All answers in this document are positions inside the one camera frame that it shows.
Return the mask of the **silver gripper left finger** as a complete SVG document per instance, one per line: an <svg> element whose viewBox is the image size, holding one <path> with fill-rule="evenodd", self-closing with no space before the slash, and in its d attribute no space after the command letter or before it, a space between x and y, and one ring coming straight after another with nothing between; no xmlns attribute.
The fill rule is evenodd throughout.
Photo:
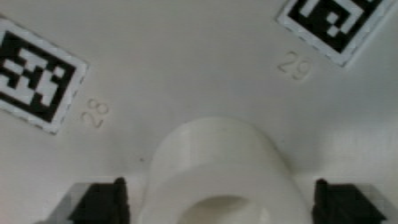
<svg viewBox="0 0 398 224"><path fill-rule="evenodd" d="M95 183L68 217L73 224L130 224L127 180Z"/></svg>

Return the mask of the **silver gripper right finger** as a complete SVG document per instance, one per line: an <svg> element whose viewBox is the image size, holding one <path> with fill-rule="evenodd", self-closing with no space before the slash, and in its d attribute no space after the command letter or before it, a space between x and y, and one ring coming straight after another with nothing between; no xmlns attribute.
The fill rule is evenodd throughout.
<svg viewBox="0 0 398 224"><path fill-rule="evenodd" d="M315 184L313 224L383 224L388 220L354 184Z"/></svg>

